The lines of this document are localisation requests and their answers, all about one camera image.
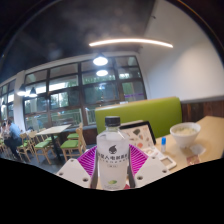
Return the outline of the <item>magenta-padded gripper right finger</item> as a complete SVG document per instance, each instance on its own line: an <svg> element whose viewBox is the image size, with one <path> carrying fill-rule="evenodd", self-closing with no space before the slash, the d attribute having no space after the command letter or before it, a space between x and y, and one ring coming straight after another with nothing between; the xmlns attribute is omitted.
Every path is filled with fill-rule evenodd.
<svg viewBox="0 0 224 224"><path fill-rule="evenodd" d="M169 174L169 170L158 157L148 156L133 145L129 145L128 177L131 188L140 188Z"/></svg>

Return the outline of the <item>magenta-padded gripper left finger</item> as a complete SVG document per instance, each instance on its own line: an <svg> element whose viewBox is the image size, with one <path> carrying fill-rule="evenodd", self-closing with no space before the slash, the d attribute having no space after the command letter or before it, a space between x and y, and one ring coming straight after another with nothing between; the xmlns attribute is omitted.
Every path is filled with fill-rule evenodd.
<svg viewBox="0 0 224 224"><path fill-rule="evenodd" d="M96 146L78 159L69 159L56 175L83 188L95 189L98 182Z"/></svg>

